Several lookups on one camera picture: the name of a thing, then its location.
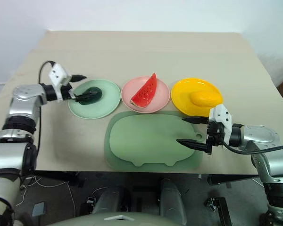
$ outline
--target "white bracket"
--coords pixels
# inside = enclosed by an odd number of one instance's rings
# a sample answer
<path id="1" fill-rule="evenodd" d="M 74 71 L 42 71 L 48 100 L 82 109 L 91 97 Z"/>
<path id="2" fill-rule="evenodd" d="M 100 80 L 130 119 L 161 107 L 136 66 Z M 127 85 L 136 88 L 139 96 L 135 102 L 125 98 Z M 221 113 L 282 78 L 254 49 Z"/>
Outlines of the white bracket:
<path id="1" fill-rule="evenodd" d="M 230 142 L 230 137 L 232 133 L 232 116 L 229 114 L 227 108 L 223 104 L 211 108 L 209 111 L 208 120 L 220 122 L 224 125 L 225 142 L 228 144 Z"/>
<path id="2" fill-rule="evenodd" d="M 61 65 L 55 63 L 49 72 L 49 77 L 56 92 L 58 102 L 63 101 L 61 87 L 69 83 L 71 75 Z"/>

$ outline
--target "cable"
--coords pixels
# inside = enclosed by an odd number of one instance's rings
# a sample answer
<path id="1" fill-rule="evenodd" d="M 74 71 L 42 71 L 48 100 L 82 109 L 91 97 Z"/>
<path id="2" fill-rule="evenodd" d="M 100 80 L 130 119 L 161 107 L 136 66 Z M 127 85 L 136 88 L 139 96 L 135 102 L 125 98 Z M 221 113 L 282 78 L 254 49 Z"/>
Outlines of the cable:
<path id="1" fill-rule="evenodd" d="M 100 187 L 100 188 L 94 190 L 93 193 L 91 194 L 91 196 L 92 196 L 94 193 L 96 193 L 97 191 L 101 190 L 101 189 L 109 189 L 109 188 L 108 188 L 108 187 Z"/>
<path id="2" fill-rule="evenodd" d="M 278 147 L 271 147 L 267 149 L 262 149 L 260 151 L 253 151 L 253 152 L 247 152 L 247 151 L 240 151 L 235 148 L 230 147 L 224 140 L 222 141 L 222 144 L 230 151 L 235 152 L 237 154 L 261 154 L 261 153 L 266 153 L 266 152 L 273 152 L 277 150 L 282 150 L 283 146 L 278 146 Z"/>
<path id="3" fill-rule="evenodd" d="M 255 181 L 258 185 L 260 185 L 261 187 L 264 187 L 261 183 L 259 183 L 258 181 L 256 181 L 255 179 L 252 178 L 253 181 Z"/>
<path id="4" fill-rule="evenodd" d="M 42 184 L 40 184 L 38 181 L 40 180 L 37 180 L 36 178 L 34 178 L 35 179 L 35 181 L 36 181 L 36 183 L 38 184 L 38 185 L 40 185 L 41 187 L 46 187 L 46 188 L 50 188 L 50 187 L 57 187 L 57 186 L 60 186 L 60 185 L 63 185 L 63 184 L 65 184 L 65 183 L 67 183 L 67 182 L 63 182 L 63 183 L 61 183 L 61 184 L 58 184 L 58 185 L 53 185 L 53 186 L 47 186 L 47 185 L 42 185 Z"/>
<path id="5" fill-rule="evenodd" d="M 68 189 L 69 189 L 69 193 L 70 193 L 70 196 L 71 196 L 72 203 L 73 203 L 73 205 L 74 205 L 74 212 L 75 212 L 75 216 L 76 216 L 75 201 L 74 201 L 74 198 L 73 198 L 73 196 L 72 196 L 72 192 L 71 192 L 71 190 L 70 190 L 69 184 L 66 183 L 66 185 L 67 185 L 67 187 L 68 187 Z"/>
<path id="6" fill-rule="evenodd" d="M 38 75 L 38 83 L 40 84 L 41 83 L 41 75 L 42 75 L 42 70 L 44 68 L 44 66 L 46 64 L 50 63 L 51 64 L 51 67 L 54 66 L 55 62 L 54 61 L 51 61 L 51 60 L 48 60 L 48 61 L 45 61 L 40 69 L 39 69 L 39 75 Z M 41 127 L 42 127 L 42 111 L 41 111 L 41 106 L 39 107 L 39 140 L 38 140 L 38 147 L 37 147 L 37 154 L 39 154 L 39 150 L 40 150 L 40 144 L 41 144 Z"/>
<path id="7" fill-rule="evenodd" d="M 23 197 L 22 197 L 22 201 L 20 203 L 18 203 L 16 206 L 21 205 L 24 202 L 24 197 L 25 197 L 27 188 L 24 186 L 24 189 L 25 189 L 25 191 L 24 191 L 24 194 L 23 194 Z"/>
<path id="8" fill-rule="evenodd" d="M 33 180 L 34 180 L 34 177 L 32 177 L 32 178 L 30 179 L 30 181 L 28 182 L 27 185 L 25 185 L 24 182 L 22 183 L 22 185 L 23 185 L 23 186 L 29 186 L 29 185 L 32 184 L 32 181 L 33 181 Z"/>
<path id="9" fill-rule="evenodd" d="M 30 186 L 33 186 L 34 184 L 36 184 L 37 183 L 37 181 L 39 181 L 39 180 L 41 180 L 42 178 L 39 178 L 39 179 L 37 179 L 36 180 L 36 177 L 33 177 L 34 178 L 34 180 L 35 180 L 35 182 L 33 182 L 31 185 L 24 185 L 24 187 L 30 187 Z"/>

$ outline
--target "dark green object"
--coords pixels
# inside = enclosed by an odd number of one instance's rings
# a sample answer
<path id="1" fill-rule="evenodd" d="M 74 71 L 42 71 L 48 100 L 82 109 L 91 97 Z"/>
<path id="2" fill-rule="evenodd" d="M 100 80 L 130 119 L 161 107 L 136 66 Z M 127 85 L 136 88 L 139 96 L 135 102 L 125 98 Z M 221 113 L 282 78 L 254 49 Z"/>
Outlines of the dark green object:
<path id="1" fill-rule="evenodd" d="M 87 100 L 79 101 L 79 103 L 81 105 L 89 105 L 98 102 L 103 93 L 100 88 L 92 86 L 88 88 L 82 95 L 86 95 Z"/>

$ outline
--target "white wall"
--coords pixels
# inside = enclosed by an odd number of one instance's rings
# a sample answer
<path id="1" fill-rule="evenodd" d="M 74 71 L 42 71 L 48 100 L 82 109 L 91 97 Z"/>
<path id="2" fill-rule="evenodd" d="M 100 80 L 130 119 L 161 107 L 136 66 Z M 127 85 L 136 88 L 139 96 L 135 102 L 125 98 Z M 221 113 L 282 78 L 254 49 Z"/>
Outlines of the white wall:
<path id="1" fill-rule="evenodd" d="M 0 83 L 46 29 L 240 32 L 283 81 L 283 0 L 0 0 Z"/>

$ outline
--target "plate rim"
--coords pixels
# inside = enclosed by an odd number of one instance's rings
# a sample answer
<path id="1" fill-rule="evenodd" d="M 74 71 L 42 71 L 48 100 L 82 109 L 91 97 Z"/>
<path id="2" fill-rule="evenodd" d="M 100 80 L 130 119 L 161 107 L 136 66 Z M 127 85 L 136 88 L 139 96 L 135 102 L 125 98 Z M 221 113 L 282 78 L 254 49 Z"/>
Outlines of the plate rim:
<path id="1" fill-rule="evenodd" d="M 122 99 L 122 102 L 124 103 L 124 105 L 125 105 L 127 108 L 129 108 L 131 111 L 135 111 L 135 112 L 142 113 L 142 114 L 151 114 L 151 113 L 160 111 L 161 109 L 163 109 L 163 108 L 169 103 L 170 96 L 171 96 L 171 94 L 170 94 L 170 88 L 164 83 L 164 81 L 162 81 L 161 79 L 158 79 L 158 78 L 156 78 L 156 79 L 159 80 L 159 81 L 161 81 L 162 84 L 164 84 L 165 87 L 167 88 L 167 90 L 169 91 L 169 95 L 168 95 L 167 101 L 166 101 L 166 103 L 165 103 L 161 108 L 159 108 L 159 109 L 156 110 L 156 111 L 141 112 L 141 111 L 132 109 L 130 106 L 128 106 L 128 105 L 125 103 L 125 101 L 124 101 L 124 99 L 123 99 L 123 95 L 122 95 L 122 94 L 123 94 L 123 89 L 124 89 L 124 87 L 125 87 L 129 82 L 131 82 L 132 80 L 135 80 L 135 79 L 138 79 L 138 78 L 148 78 L 148 79 L 149 79 L 150 77 L 151 77 L 151 76 L 138 76 L 138 77 L 135 77 L 135 78 L 130 79 L 129 81 L 127 81 L 127 82 L 123 85 L 122 90 L 121 90 L 121 99 Z"/>
<path id="2" fill-rule="evenodd" d="M 71 112 L 73 115 L 75 115 L 76 117 L 79 117 L 79 118 L 81 118 L 81 119 L 87 119 L 87 120 L 101 119 L 101 118 L 106 117 L 107 115 L 111 114 L 111 113 L 117 108 L 117 106 L 119 105 L 119 102 L 120 102 L 120 100 L 121 100 L 121 90 L 120 90 L 119 86 L 118 86 L 115 82 L 113 82 L 113 81 L 111 81 L 111 80 L 107 80 L 107 79 L 92 79 L 92 80 L 90 80 L 90 81 L 108 81 L 109 83 L 112 83 L 115 87 L 117 87 L 117 90 L 119 91 L 119 101 L 117 102 L 117 104 L 116 104 L 116 106 L 113 108 L 113 110 L 110 111 L 109 113 L 105 114 L 105 115 L 100 116 L 100 117 L 96 117 L 96 118 L 85 118 L 85 117 L 82 117 L 82 116 L 77 115 L 76 113 L 74 113 L 74 112 L 71 110 L 71 107 L 70 107 L 70 100 L 68 101 L 68 108 L 69 108 L 70 112 Z"/>
<path id="3" fill-rule="evenodd" d="M 184 81 L 184 80 L 195 80 L 195 81 L 201 81 L 201 82 L 208 83 L 210 86 L 212 86 L 213 88 L 215 88 L 215 89 L 218 91 L 218 93 L 221 95 L 220 90 L 219 90 L 216 86 L 214 86 L 212 83 L 210 83 L 209 81 L 206 81 L 206 80 L 204 80 L 204 79 L 199 79 L 199 78 L 185 78 L 185 79 L 181 79 L 181 80 L 177 81 L 177 82 L 173 85 L 173 87 L 172 87 L 172 89 L 171 89 L 171 100 L 172 100 L 172 103 L 174 104 L 174 106 L 175 106 L 180 112 L 182 112 L 182 113 L 184 113 L 184 114 L 186 114 L 186 115 L 190 115 L 190 114 L 188 114 L 186 111 L 180 109 L 180 108 L 174 103 L 173 95 L 172 95 L 172 93 L 173 93 L 173 91 L 174 91 L 174 89 L 175 89 L 175 86 L 177 86 L 178 83 L 180 83 L 180 82 L 182 82 L 182 81 Z"/>

